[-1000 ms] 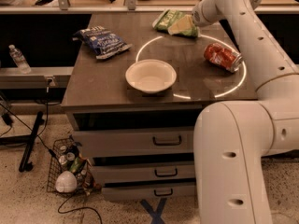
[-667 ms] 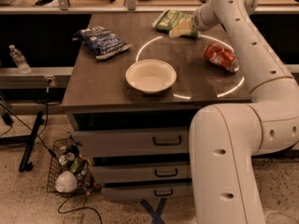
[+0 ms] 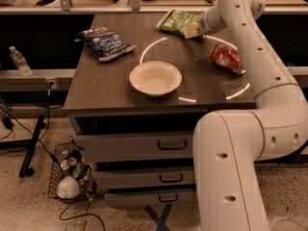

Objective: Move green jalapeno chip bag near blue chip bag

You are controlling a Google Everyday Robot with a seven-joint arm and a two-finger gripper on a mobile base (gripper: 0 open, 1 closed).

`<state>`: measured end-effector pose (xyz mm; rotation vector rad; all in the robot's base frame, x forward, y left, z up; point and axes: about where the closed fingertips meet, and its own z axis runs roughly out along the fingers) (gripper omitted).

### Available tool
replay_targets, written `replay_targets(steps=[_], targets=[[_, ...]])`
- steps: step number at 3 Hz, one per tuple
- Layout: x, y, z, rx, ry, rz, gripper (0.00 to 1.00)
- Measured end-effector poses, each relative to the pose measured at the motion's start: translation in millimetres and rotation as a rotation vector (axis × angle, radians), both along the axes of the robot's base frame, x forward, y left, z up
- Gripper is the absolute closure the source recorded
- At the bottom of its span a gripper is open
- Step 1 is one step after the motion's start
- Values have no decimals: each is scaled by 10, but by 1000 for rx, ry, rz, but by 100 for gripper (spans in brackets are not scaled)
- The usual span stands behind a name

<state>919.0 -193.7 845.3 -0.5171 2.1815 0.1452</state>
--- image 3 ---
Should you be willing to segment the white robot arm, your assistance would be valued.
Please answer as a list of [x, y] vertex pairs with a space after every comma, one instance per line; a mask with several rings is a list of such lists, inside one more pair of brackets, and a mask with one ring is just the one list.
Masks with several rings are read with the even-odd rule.
[[201, 231], [270, 231], [254, 169], [308, 141], [308, 103], [256, 24], [265, 0], [218, 0], [200, 31], [228, 28], [253, 90], [253, 110], [210, 112], [196, 124], [192, 154]]

